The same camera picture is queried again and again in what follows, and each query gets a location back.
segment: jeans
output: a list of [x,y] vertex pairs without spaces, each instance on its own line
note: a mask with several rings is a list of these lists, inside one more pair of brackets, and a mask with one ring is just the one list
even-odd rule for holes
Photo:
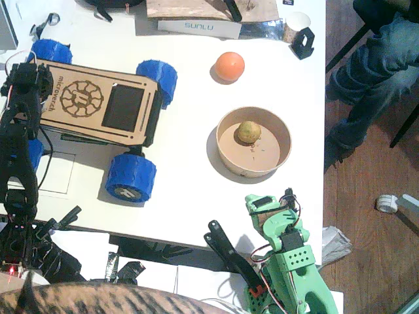
[[346,65],[331,75],[327,96],[353,108],[330,136],[343,148],[360,146],[374,120],[410,92],[419,77],[418,62],[419,24],[396,13],[391,24],[368,38]]

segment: wooden floor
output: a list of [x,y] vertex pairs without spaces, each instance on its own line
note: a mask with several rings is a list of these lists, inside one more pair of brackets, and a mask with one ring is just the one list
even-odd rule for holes
[[[351,0],[327,0],[326,62],[362,25]],[[330,289],[344,292],[345,313],[393,313],[419,289],[419,215],[374,210],[380,194],[419,198],[419,120],[389,148],[418,102],[419,86],[379,119],[354,155],[325,175],[324,226],[340,228],[354,245],[321,272]],[[328,133],[350,108],[339,101],[326,106]]]

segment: black chair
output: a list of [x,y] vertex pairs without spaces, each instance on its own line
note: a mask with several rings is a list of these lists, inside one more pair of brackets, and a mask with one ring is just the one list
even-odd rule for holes
[[[377,34],[383,25],[387,25],[393,21],[395,10],[383,0],[354,0],[354,10],[359,17],[365,22],[365,25],[344,45],[337,55],[327,64],[326,73],[328,73],[361,39],[371,30]],[[393,148],[404,136],[407,130],[412,126],[413,122],[419,116],[419,104],[407,118],[405,123],[397,132],[390,147]]]

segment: chair leg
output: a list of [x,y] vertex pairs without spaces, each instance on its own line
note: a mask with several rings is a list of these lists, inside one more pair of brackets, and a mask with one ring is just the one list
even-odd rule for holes
[[403,125],[401,126],[400,130],[397,132],[396,136],[394,137],[393,141],[390,144],[390,148],[393,148],[394,146],[396,146],[396,144],[404,136],[407,130],[412,126],[413,122],[418,118],[418,116],[419,116],[419,104],[416,106],[415,109],[413,109],[413,112],[410,114],[410,116],[407,118],[405,123],[403,123]]
[[370,30],[370,27],[366,24],[343,46],[337,55],[329,62],[326,67],[326,73],[328,73],[357,43],[365,36]]

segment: blue wheel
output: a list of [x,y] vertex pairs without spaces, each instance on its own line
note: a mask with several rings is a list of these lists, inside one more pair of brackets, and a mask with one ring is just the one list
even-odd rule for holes
[[124,201],[149,200],[155,182],[156,166],[137,155],[122,154],[112,160],[106,191]]
[[137,66],[137,75],[148,77],[159,83],[163,93],[163,109],[173,100],[173,94],[175,93],[177,73],[176,70],[170,65],[163,61],[147,60],[141,62]]
[[29,158],[31,160],[33,169],[35,172],[38,169],[39,162],[41,161],[41,157],[44,153],[44,145],[38,139],[34,139],[29,141]]
[[[39,39],[38,41],[35,41],[32,45],[32,51],[36,53],[39,59],[48,61],[70,64],[71,59],[73,58],[69,46],[51,39]],[[31,61],[32,57],[32,54],[30,54],[28,61]]]

